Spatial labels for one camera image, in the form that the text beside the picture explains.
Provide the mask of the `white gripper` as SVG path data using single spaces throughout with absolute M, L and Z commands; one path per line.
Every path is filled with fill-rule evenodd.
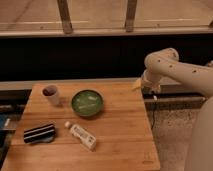
M 132 85 L 133 90 L 137 90 L 141 87 L 147 87 L 151 92 L 160 93 L 160 80 L 161 76 L 150 72 L 144 72 L 141 78 L 138 78 Z

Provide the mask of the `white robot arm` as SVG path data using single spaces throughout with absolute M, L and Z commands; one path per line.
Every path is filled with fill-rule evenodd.
M 207 97 L 193 127 L 184 171 L 213 171 L 213 67 L 180 62 L 174 48 L 148 54 L 144 65 L 133 90 L 149 87 L 159 91 L 160 80 L 169 77 Z

